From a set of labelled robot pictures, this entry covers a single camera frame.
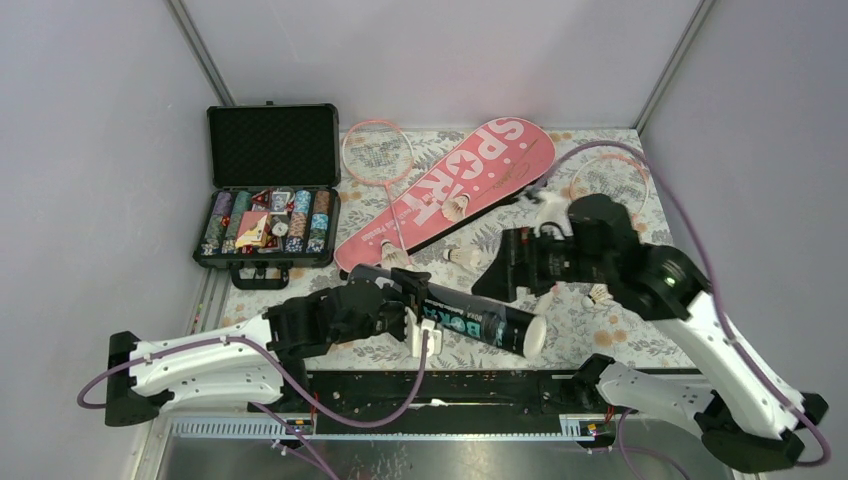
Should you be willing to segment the shuttlecock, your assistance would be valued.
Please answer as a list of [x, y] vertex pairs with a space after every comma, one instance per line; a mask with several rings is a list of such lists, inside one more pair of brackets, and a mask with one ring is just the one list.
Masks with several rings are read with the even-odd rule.
[[410, 260], [407, 252], [396, 246], [388, 239], [381, 242], [381, 258], [380, 266], [390, 270], [393, 268], [406, 269], [410, 265]]
[[609, 293], [607, 287], [602, 284], [595, 284], [582, 298], [581, 305], [586, 309], [595, 309], [600, 308], [611, 301], [612, 295]]
[[470, 196], [468, 194], [451, 197], [442, 204], [442, 215], [448, 221], [457, 223], [466, 218], [469, 202]]
[[476, 270], [482, 262], [482, 251], [476, 247], [449, 248], [443, 251], [443, 258], [469, 270]]

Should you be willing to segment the black shuttlecock tube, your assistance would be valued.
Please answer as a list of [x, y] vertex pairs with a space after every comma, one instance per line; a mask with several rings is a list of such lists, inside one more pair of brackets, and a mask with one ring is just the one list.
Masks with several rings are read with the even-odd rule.
[[446, 330], [526, 359], [537, 356], [546, 339], [542, 316], [431, 279], [423, 315], [421, 319], [432, 319]]

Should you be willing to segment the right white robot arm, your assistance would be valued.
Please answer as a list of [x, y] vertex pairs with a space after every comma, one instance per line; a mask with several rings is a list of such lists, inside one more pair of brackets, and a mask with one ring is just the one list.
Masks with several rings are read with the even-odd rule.
[[698, 267], [674, 247], [642, 242], [623, 205], [591, 194], [574, 201], [567, 216], [571, 232], [562, 238], [531, 227], [506, 230], [473, 293], [511, 302], [519, 288], [541, 295], [559, 282], [602, 284], [674, 341], [710, 383], [689, 387], [595, 354], [574, 374], [577, 405], [589, 412], [629, 408], [675, 425], [742, 473], [801, 466], [798, 433], [817, 427], [827, 402], [780, 381], [751, 353]]

